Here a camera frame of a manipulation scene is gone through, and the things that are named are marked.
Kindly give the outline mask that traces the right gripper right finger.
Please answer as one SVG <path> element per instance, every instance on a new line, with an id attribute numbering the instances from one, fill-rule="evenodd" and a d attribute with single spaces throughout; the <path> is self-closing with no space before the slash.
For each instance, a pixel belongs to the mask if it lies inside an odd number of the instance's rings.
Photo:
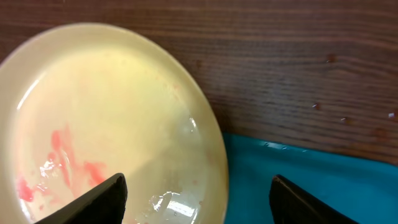
<path id="1" fill-rule="evenodd" d="M 356 224 L 282 175 L 272 178 L 269 205 L 275 224 Z"/>

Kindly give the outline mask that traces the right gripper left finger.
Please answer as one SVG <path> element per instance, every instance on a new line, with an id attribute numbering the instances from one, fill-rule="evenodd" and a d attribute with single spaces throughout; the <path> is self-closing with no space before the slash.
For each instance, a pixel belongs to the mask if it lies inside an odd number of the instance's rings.
<path id="1" fill-rule="evenodd" d="M 126 201 L 126 179 L 117 173 L 35 224 L 121 224 Z"/>

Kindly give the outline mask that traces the yellow-green plate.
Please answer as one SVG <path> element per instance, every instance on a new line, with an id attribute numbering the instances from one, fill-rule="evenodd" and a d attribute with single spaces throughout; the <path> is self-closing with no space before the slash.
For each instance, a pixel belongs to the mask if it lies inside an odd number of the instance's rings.
<path id="1" fill-rule="evenodd" d="M 35 223 L 112 175 L 123 223 L 223 223 L 226 151 L 200 87 L 167 51 L 77 23 L 1 62 L 1 222 Z"/>

